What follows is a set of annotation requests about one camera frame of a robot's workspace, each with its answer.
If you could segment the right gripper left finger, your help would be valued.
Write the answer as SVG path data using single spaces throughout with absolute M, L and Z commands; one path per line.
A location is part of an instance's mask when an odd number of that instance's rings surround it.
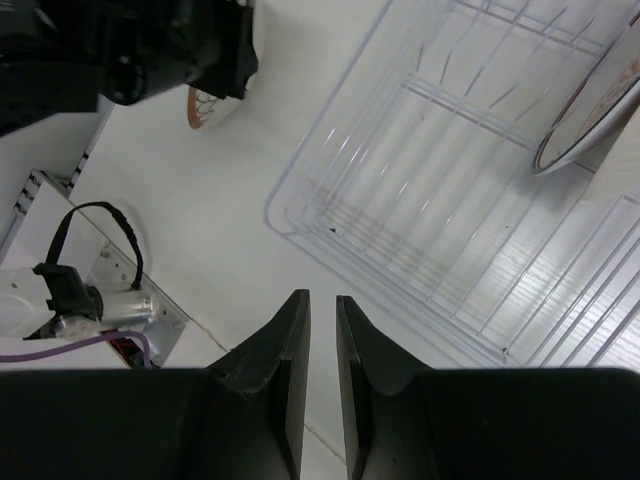
M 298 479 L 310 352 L 310 294 L 207 368 L 206 479 Z

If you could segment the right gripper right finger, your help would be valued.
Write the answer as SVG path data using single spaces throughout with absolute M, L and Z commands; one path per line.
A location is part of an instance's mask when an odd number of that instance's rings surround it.
M 348 477 L 438 479 L 420 385 L 427 365 L 350 296 L 336 300 L 336 340 Z

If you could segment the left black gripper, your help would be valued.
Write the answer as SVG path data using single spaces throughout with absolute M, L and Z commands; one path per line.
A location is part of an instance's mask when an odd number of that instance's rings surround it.
M 180 85 L 242 100 L 259 60 L 254 1 L 106 1 L 102 94 L 130 106 Z

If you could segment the flower pattern plate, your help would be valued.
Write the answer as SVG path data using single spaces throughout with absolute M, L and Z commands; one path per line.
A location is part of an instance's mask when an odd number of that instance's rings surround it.
M 187 95 L 187 121 L 196 130 L 216 125 L 239 108 L 242 101 L 233 97 L 224 99 L 189 87 Z
M 593 174 L 582 203 L 603 202 L 639 189 L 639 99 L 604 128 L 578 164 Z

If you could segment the glass plate orange sunburst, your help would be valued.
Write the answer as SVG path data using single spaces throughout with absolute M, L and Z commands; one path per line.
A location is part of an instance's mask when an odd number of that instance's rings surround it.
M 639 103 L 639 16 L 634 15 L 572 94 L 534 155 L 549 174 L 604 140 Z

